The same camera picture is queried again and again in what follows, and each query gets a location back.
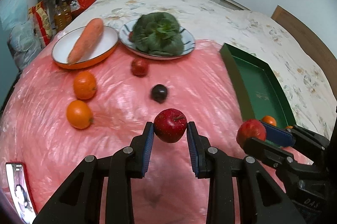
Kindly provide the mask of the dark purple plum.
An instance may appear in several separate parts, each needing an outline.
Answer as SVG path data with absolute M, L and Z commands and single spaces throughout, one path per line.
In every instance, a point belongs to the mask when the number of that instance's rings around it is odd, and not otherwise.
M 168 96 L 168 89 L 162 85 L 157 84 L 151 90 L 151 99 L 162 104 Z

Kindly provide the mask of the wooden headboard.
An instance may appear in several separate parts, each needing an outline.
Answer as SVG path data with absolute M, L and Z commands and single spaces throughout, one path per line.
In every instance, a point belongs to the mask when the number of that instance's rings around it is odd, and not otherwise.
M 323 70 L 336 97 L 336 58 L 323 41 L 302 21 L 290 12 L 277 6 L 271 18 L 285 28 L 303 51 Z

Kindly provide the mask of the green rectangular tray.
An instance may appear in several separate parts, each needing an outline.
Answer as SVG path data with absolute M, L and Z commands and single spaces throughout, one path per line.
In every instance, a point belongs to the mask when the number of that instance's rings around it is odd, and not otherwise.
M 244 121 L 269 115 L 280 128 L 296 124 L 285 92 L 268 63 L 227 43 L 219 52 Z

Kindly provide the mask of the red yellow rice sack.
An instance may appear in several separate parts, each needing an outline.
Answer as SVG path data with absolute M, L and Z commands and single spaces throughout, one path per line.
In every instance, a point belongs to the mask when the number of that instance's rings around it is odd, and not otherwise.
M 46 47 L 52 39 L 52 28 L 43 1 L 29 8 L 28 16 L 33 22 L 34 33 L 38 36 L 41 47 Z

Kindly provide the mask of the orange rimmed white bowl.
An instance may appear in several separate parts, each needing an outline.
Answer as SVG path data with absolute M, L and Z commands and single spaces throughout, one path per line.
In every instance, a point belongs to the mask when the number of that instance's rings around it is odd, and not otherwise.
M 68 70 L 85 69 L 105 60 L 116 49 L 118 33 L 112 27 L 104 26 L 103 34 L 97 44 L 79 62 L 68 64 L 67 58 L 80 37 L 84 27 L 66 33 L 54 44 L 51 52 L 53 61 L 61 68 Z

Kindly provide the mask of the white striped plate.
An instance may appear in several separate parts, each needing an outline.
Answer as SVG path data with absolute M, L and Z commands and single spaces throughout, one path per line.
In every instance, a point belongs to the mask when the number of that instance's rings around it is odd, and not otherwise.
M 183 52 L 180 55 L 176 56 L 162 56 L 162 55 L 152 55 L 139 51 L 136 46 L 129 40 L 129 34 L 132 32 L 134 25 L 137 20 L 129 21 L 128 23 L 122 25 L 119 30 L 119 40 L 121 43 L 132 53 L 147 59 L 166 61 L 179 59 L 181 57 L 187 56 L 196 48 L 196 41 L 193 35 L 184 27 L 180 26 L 180 33 L 182 36 L 183 42 Z

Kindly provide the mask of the smartphone with red case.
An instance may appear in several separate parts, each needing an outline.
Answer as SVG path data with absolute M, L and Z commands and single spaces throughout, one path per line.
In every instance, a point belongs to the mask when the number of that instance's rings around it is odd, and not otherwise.
M 7 162 L 5 166 L 14 207 L 23 223 L 33 223 L 37 214 L 27 183 L 26 166 L 22 162 Z

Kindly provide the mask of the white plastic bags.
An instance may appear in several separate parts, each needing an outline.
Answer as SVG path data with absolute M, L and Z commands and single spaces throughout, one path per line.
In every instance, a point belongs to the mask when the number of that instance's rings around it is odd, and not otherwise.
M 9 0 L 1 4 L 2 28 L 9 35 L 7 44 L 14 62 L 23 71 L 41 52 L 42 45 L 28 15 L 26 0 Z

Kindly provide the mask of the pink plastic sheet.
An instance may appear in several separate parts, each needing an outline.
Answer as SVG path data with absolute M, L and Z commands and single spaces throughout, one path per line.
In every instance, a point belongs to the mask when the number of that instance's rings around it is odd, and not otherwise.
M 69 124 L 66 108 L 75 100 L 72 84 L 79 71 L 56 66 L 51 57 L 54 44 L 25 69 L 1 118 L 1 189 L 9 199 L 6 162 L 26 165 L 31 198 L 40 211 L 85 156 L 113 155 L 168 108 L 194 121 L 211 145 L 233 157 L 245 156 L 236 142 L 243 121 L 219 54 L 221 45 L 199 40 L 186 57 L 149 61 L 143 78 L 130 72 L 134 54 L 118 45 L 88 69 L 98 85 L 87 102 L 94 122 L 77 130 Z M 163 104 L 150 99 L 156 84 L 168 87 Z M 155 137 L 145 178 L 132 180 L 135 223 L 205 223 L 208 191 L 209 180 L 197 179 L 192 171 L 186 136 L 174 144 Z

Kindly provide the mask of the orange carrot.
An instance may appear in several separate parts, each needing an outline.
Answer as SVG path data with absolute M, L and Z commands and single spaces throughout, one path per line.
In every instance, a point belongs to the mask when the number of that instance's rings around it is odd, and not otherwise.
M 88 54 L 99 41 L 103 34 L 104 24 L 102 19 L 92 19 L 84 28 L 82 34 L 76 41 L 74 47 L 68 55 L 68 64 L 74 64 L 80 61 Z

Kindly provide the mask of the green leafy vegetable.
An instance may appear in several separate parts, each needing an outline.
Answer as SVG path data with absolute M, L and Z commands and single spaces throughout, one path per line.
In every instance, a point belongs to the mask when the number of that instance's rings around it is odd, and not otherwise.
M 166 12 L 141 15 L 129 39 L 136 49 L 151 55 L 173 57 L 182 54 L 184 49 L 180 24 Z

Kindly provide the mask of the amber oil bottle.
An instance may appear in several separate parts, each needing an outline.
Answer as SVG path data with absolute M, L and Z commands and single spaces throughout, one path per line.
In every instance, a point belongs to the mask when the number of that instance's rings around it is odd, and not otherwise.
M 56 32 L 64 30 L 72 22 L 71 9 L 66 1 L 54 9 L 54 24 Z

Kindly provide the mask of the large orange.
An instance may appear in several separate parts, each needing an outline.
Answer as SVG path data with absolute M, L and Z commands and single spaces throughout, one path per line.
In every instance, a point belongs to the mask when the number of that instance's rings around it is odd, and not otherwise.
M 270 115 L 265 115 L 262 119 L 262 122 L 267 123 L 269 125 L 272 126 L 277 126 L 277 121 L 274 117 L 270 116 Z

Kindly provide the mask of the small red apple top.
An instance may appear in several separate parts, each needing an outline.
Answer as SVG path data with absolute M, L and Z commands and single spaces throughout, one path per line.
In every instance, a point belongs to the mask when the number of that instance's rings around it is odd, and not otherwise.
M 148 74 L 148 62 L 143 58 L 134 58 L 131 62 L 131 73 L 137 77 L 144 77 Z

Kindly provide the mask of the floral bed quilt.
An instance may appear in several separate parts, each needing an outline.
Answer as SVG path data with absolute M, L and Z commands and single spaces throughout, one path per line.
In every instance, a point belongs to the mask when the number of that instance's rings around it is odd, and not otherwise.
M 295 38 L 270 17 L 231 10 L 209 0 L 96 0 L 66 31 L 99 17 L 120 29 L 142 14 L 172 14 L 195 39 L 228 43 L 269 64 L 285 91 L 296 123 L 330 137 L 336 121 L 336 99 L 319 65 Z

